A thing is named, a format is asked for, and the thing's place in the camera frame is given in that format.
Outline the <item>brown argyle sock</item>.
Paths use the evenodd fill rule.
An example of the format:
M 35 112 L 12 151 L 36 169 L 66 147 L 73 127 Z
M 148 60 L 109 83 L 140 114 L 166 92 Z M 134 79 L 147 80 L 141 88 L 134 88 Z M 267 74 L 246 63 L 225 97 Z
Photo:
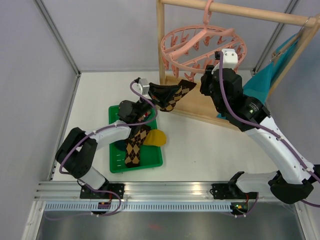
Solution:
M 197 84 L 195 82 L 182 79 L 177 85 L 179 85 L 180 88 L 173 96 L 173 100 L 171 100 L 168 105 L 157 105 L 160 111 L 171 112 L 175 108 L 177 102 L 193 90 Z
M 150 131 L 151 127 L 144 124 L 134 136 L 125 140 L 126 148 L 124 163 L 127 168 L 140 166 L 141 146 L 144 144 Z

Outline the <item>pink round clip hanger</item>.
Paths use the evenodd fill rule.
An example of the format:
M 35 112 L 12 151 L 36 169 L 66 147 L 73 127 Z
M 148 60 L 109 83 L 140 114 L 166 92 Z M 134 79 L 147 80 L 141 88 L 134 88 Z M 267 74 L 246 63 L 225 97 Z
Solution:
M 172 71 L 175 78 L 180 71 L 184 77 L 193 82 L 195 75 L 203 73 L 208 65 L 219 64 L 216 52 L 231 50 L 231 66 L 237 70 L 247 56 L 247 46 L 234 28 L 211 25 L 213 12 L 210 10 L 212 0 L 205 2 L 201 24 L 182 26 L 164 34 L 158 41 L 158 54 L 161 71 Z

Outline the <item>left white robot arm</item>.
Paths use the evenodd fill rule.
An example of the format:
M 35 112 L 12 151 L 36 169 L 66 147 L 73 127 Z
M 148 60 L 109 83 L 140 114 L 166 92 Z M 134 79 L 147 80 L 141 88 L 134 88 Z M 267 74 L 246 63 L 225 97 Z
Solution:
M 111 124 L 91 132 L 73 128 L 55 159 L 60 173 L 71 175 L 81 186 L 81 197 L 88 199 L 120 198 L 110 182 L 97 169 L 93 161 L 98 149 L 112 145 L 120 153 L 120 163 L 126 168 L 153 165 L 161 159 L 160 148 L 166 144 L 165 133 L 151 126 L 158 111 L 171 111 L 181 99 L 183 87 L 144 83 L 141 78 L 131 85 L 140 87 L 138 101 L 123 100 L 117 107 L 117 119 Z

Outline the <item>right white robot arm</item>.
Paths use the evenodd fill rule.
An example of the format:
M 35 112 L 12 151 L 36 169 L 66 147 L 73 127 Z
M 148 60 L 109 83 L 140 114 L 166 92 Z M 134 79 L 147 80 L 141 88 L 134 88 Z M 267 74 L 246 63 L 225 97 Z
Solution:
M 283 137 L 270 111 L 256 97 L 244 94 L 242 77 L 231 68 L 207 65 L 200 93 L 211 97 L 217 112 L 254 140 L 269 156 L 277 171 L 237 172 L 228 182 L 235 198 L 245 193 L 272 194 L 285 204 L 304 201 L 314 190 L 320 167 L 305 160 Z

